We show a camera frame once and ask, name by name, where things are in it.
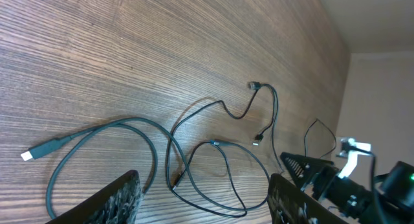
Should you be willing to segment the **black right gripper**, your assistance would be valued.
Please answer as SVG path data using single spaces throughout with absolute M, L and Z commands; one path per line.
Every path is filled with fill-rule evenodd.
M 290 174 L 293 183 L 305 191 L 308 185 L 313 186 L 312 197 L 322 200 L 331 186 L 339 169 L 332 161 L 306 157 L 303 155 L 283 152 L 280 158 Z

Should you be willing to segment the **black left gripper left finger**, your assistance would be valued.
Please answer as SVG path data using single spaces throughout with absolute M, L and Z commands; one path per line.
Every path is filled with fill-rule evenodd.
M 139 174 L 136 170 L 130 170 L 50 222 L 134 224 L 143 198 Z

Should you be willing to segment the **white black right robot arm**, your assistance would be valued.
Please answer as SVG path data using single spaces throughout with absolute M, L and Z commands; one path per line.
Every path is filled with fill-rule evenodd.
M 281 160 L 299 190 L 312 185 L 312 198 L 329 200 L 360 223 L 413 223 L 413 166 L 399 161 L 387 174 L 371 172 L 370 189 L 348 177 L 332 161 L 283 152 Z

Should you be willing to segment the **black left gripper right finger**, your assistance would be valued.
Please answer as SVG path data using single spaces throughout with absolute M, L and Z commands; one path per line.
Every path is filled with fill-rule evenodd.
M 273 224 L 345 223 L 279 174 L 271 175 L 267 203 Z

